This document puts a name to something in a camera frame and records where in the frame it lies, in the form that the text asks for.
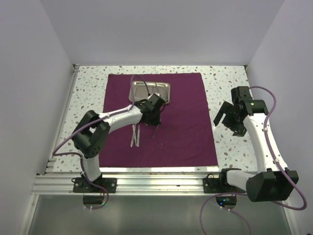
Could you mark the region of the purple cloth wrap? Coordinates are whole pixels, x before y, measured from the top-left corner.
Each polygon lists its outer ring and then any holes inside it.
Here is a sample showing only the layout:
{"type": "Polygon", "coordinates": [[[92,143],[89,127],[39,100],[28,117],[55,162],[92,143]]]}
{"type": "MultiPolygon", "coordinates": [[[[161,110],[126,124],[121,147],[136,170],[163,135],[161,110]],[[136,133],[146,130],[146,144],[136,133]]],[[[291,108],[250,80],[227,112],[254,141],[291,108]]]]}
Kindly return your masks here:
{"type": "Polygon", "coordinates": [[[140,124],[140,145],[130,147],[133,129],[125,126],[109,134],[99,156],[101,167],[216,166],[207,97],[201,74],[143,74],[146,82],[171,86],[171,102],[156,127],[140,124]]]}

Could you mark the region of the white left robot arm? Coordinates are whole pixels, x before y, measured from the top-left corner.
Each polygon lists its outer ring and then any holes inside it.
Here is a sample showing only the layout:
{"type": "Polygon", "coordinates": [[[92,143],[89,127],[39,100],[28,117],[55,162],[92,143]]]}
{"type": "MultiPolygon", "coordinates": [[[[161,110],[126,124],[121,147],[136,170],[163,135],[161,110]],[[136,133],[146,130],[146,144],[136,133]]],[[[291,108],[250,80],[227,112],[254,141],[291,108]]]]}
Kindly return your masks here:
{"type": "Polygon", "coordinates": [[[102,186],[99,154],[103,150],[109,134],[129,125],[144,123],[148,126],[161,124],[160,115],[166,101],[152,94],[147,99],[137,101],[122,109],[108,113],[85,113],[71,137],[74,146],[82,154],[81,168],[85,178],[84,186],[90,192],[97,192],[102,186]]]}

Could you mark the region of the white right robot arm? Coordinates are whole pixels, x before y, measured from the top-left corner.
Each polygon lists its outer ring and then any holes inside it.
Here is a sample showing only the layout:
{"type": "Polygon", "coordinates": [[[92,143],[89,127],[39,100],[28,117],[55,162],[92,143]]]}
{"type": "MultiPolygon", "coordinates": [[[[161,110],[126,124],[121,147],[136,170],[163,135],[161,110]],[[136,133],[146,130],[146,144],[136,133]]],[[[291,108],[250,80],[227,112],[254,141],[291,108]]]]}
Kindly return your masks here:
{"type": "Polygon", "coordinates": [[[256,100],[248,86],[231,90],[232,102],[225,101],[213,122],[222,123],[236,137],[249,134],[255,152],[257,173],[239,168],[225,168],[219,173],[218,187],[229,192],[234,187],[247,193],[252,202],[285,201],[299,180],[283,160],[271,131],[268,110],[263,100],[256,100]]]}

